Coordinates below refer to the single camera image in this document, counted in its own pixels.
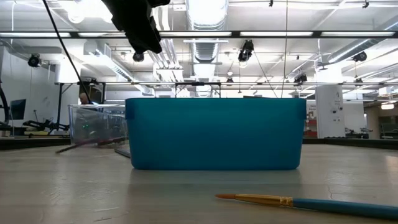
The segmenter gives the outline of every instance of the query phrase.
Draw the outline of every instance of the workbench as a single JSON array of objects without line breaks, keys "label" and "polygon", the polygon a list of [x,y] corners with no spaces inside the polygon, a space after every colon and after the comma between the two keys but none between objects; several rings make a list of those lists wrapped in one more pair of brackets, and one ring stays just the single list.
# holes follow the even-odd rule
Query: workbench
[{"label": "workbench", "polygon": [[265,207],[214,194],[268,194],[398,206],[398,151],[303,145],[297,170],[134,170],[113,149],[0,152],[1,223],[391,223]]}]

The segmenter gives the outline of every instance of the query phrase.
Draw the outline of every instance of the red object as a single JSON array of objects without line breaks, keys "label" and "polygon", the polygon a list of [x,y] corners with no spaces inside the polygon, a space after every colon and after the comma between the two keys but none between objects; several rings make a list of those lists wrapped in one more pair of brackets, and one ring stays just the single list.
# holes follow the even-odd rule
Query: red object
[{"label": "red object", "polygon": [[313,119],[313,120],[308,120],[308,123],[307,124],[317,124],[317,121],[315,120],[315,119]]},{"label": "red object", "polygon": [[318,137],[318,132],[317,131],[304,131],[304,136],[307,137]]}]

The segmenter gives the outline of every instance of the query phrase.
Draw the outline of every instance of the security camera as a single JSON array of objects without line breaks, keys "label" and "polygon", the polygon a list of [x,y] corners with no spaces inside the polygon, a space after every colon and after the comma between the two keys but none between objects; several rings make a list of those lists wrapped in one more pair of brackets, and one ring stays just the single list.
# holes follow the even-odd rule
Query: security camera
[{"label": "security camera", "polygon": [[27,61],[27,64],[33,68],[39,68],[42,66],[42,60],[40,59],[39,54],[32,54]]}]

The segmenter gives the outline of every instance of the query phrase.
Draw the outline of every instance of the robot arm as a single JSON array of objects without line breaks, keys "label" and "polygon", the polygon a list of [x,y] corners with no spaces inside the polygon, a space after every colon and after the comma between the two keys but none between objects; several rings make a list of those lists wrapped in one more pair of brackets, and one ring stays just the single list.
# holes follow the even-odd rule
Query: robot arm
[{"label": "robot arm", "polygon": [[137,54],[146,50],[161,53],[160,35],[150,16],[152,8],[170,3],[170,0],[102,0],[113,15],[116,28],[126,33]]}]

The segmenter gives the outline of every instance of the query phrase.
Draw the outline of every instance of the plastic bin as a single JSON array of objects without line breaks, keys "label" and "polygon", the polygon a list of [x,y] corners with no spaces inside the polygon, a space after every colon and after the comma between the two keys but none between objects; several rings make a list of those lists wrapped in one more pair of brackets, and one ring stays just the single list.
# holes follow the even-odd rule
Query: plastic bin
[{"label": "plastic bin", "polygon": [[300,164],[296,98],[131,98],[131,163],[149,170],[286,170]]}]

